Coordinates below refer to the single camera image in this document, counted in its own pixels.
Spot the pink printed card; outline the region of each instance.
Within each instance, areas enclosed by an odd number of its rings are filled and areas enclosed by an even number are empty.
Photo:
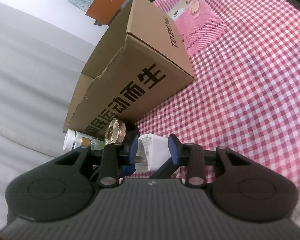
[[[192,13],[189,6],[175,20],[189,56],[215,41],[226,30],[226,25],[203,0],[198,0],[198,3],[196,12]]]

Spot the cartoon dog illustration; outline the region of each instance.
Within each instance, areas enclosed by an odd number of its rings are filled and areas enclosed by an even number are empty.
[[[173,20],[176,20],[188,7],[191,7],[191,13],[194,14],[199,9],[199,0],[180,0],[169,12]]]

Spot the white power adapter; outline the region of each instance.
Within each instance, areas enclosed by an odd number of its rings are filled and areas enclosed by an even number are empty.
[[[145,163],[136,163],[136,171],[157,171],[170,157],[168,138],[151,133],[141,135],[137,156],[146,158]]]

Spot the bottle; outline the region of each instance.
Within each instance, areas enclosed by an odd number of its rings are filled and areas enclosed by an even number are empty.
[[[63,150],[69,152],[81,145],[90,145],[91,150],[100,150],[105,147],[105,142],[100,141],[90,135],[80,133],[71,129],[67,130],[65,141],[63,143]]]

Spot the table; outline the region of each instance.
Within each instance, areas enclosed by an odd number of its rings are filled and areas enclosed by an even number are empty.
[[[228,29],[189,55],[196,80],[142,117],[141,134],[227,146],[300,188],[300,12],[285,0],[204,1]]]

